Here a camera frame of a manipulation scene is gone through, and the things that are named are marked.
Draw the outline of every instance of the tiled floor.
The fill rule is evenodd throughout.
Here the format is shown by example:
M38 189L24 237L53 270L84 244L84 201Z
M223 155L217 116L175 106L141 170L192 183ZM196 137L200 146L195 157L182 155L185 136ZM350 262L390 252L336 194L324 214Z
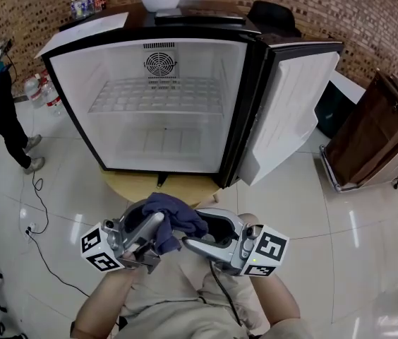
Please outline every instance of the tiled floor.
M50 225L37 238L50 268L68 283L92 292L101 275L80 258L78 240L91 225L116 217L128 202L102 181L93 156L68 117L55 119L29 102L17 104L27 132L44 136L32 155L47 164L36 174ZM325 143L309 141L255 186L243 182L220 193L216 205L254 213L289 235L291 246L278 273L293 292L316 338L398 337L398 190L389 184L336 194L318 159ZM45 268L23 230L45 224L31 176L9 157L0 137L0 319L9 333L67 338L85 297Z

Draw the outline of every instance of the forearm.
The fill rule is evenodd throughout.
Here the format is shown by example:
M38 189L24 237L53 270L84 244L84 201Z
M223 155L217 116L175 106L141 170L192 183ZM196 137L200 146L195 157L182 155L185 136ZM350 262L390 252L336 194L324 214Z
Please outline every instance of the forearm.
M111 333L124 305L136 270L107 273L81 307L75 321L74 338L105 339Z
M251 277L251 282L271 326L300 317L296 300L275 274L268 278Z

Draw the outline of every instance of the fan grille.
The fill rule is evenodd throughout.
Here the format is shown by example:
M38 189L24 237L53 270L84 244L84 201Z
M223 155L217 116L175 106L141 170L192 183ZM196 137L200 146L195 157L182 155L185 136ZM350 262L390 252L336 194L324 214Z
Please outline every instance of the fan grille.
M145 67L154 76L167 76L175 65L176 63L168 54L161 52L151 54L145 62Z

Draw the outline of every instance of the folded cloth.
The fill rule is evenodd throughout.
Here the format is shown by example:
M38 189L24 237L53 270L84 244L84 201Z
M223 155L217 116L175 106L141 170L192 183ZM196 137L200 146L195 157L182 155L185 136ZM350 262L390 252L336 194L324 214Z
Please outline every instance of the folded cloth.
M186 203L166 194L153 193L143 206L143 215L164 213L164 220L155 235L155 251L159 255L175 249L180 250L180 242L172 230L186 233L188 237L201 238L208 233L207 223Z

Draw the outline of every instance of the wooden stool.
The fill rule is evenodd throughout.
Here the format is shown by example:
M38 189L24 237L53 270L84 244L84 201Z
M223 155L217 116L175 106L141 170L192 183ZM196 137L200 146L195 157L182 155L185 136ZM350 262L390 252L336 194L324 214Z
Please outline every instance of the wooden stool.
M177 197L192 208L211 196L219 202L219 187L209 176L170 174L160 187L158 174L102 170L102 177L118 195L130 202L146 199L152 192Z

